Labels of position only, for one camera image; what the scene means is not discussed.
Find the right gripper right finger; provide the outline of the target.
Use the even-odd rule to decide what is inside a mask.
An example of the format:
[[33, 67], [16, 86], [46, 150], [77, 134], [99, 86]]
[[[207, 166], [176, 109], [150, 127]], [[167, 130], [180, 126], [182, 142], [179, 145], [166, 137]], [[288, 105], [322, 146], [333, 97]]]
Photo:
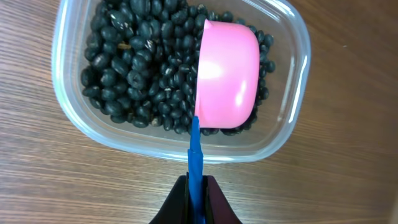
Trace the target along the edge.
[[206, 224], [242, 224], [227, 201], [216, 179], [203, 177], [204, 214]]

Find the pink scoop blue handle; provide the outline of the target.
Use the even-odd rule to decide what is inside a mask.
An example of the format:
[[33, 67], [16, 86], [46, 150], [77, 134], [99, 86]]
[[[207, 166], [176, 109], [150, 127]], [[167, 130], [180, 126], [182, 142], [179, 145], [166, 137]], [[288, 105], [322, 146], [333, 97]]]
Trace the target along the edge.
[[259, 45], [248, 27], [204, 21], [188, 150], [188, 189], [194, 223], [205, 222], [200, 130], [242, 125], [254, 106], [258, 73]]

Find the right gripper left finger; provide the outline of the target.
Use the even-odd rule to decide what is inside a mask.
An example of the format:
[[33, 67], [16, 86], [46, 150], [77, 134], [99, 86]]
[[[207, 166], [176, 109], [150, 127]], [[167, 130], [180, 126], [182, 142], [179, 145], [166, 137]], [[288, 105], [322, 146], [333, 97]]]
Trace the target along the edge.
[[181, 175], [150, 224], [187, 224], [189, 209], [188, 177]]

